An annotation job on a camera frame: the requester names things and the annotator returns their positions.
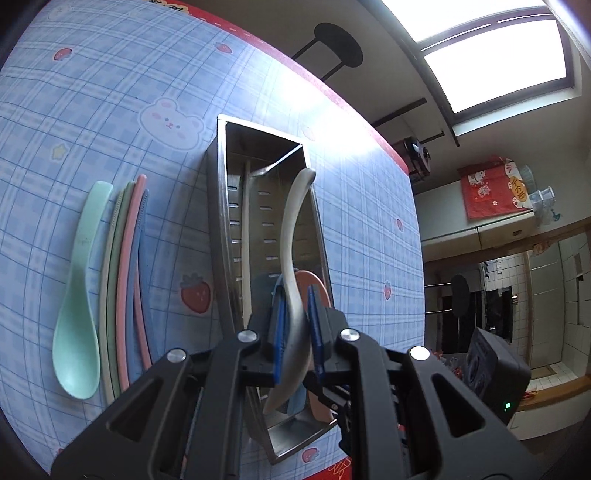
ventilation slot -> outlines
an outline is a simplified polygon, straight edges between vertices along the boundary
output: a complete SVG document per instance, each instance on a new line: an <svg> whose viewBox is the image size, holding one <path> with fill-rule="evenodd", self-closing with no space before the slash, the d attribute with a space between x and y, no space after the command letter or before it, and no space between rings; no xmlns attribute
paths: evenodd
<svg viewBox="0 0 591 480"><path fill-rule="evenodd" d="M484 419L442 375L433 376L433 386L454 437L463 437L483 427Z"/></svg>
<svg viewBox="0 0 591 480"><path fill-rule="evenodd" d="M111 423L110 429L133 442L139 442L144 434L162 383L162 380L154 380L146 385L143 392L137 395L136 400L129 403L127 408Z"/></svg>

red table edge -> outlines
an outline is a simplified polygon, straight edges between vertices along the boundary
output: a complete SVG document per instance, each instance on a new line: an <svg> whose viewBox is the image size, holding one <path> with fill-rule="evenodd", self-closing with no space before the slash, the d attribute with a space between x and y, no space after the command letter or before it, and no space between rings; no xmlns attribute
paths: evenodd
<svg viewBox="0 0 591 480"><path fill-rule="evenodd" d="M244 40L251 46L261 50L262 52L266 53L273 59L281 62L284 66L289 68L292 72L297 73L300 77L302 77L307 82L311 83L314 87L324 94L330 101L332 101L335 105L339 108L344 110L352 119L357 120L360 122L361 126L366 130L366 132L378 143L378 145L396 162L402 171L408 175L408 167L404 160L396 153L396 151L392 148L392 146L382 137L378 131L373 128L365 118L363 118L357 110L351 107L347 102L345 102L336 92L334 92L330 87L328 87L324 82L321 82L319 78L312 75L308 70L304 67L299 65L297 62L286 56L285 54L281 53L275 47L272 47L268 43L262 41L260 38L248 33L247 31L237 27L233 23L230 23L223 18L217 17L205 10L201 10L198 7L194 7L192 5L186 4L181 1L174 0L174 3L166 2L165 0L147 0L153 4L160 4L162 6L167 6L169 8L174 7L184 7L180 8L183 11L188 12L192 17L198 18L199 20L203 20L209 24L215 25L218 28L228 32L229 34L234 35L235 37Z"/></svg>

stainless steel utensil holder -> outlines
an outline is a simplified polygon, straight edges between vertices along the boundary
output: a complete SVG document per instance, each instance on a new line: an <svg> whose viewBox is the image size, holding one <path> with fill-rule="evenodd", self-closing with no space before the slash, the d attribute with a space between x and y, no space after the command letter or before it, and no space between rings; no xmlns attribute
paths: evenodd
<svg viewBox="0 0 591 480"><path fill-rule="evenodd" d="M242 320L242 189L245 166L257 170L276 162L302 144L291 135L245 120L219 115L217 136L206 152L209 233L213 280L222 334L243 329ZM251 184L249 195L249 254L253 312L271 306L271 292L281 273L279 237L285 200L298 172L309 167L303 147ZM295 227L294 266L321 278L332 301L326 251L313 185ZM309 402L289 416L280 411L263 415L265 389L248 388L244 418L250 436L263 446L272 464L281 462L330 430L320 422Z"/></svg>

window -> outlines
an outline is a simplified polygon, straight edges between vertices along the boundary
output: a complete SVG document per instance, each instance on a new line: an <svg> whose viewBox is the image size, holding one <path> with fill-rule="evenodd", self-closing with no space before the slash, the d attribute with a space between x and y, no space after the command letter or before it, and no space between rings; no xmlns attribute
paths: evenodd
<svg viewBox="0 0 591 480"><path fill-rule="evenodd" d="M568 37L541 0L382 2L450 126L574 85Z"/></svg>

star print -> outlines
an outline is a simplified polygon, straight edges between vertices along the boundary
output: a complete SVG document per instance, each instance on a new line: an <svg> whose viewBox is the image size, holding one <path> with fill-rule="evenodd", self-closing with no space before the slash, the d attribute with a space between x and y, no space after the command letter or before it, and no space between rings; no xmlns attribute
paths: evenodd
<svg viewBox="0 0 591 480"><path fill-rule="evenodd" d="M52 160L63 160L67 153L68 153L68 149L66 148L66 146L63 143L59 144L59 145L53 147L53 150L51 151L51 159Z"/></svg>

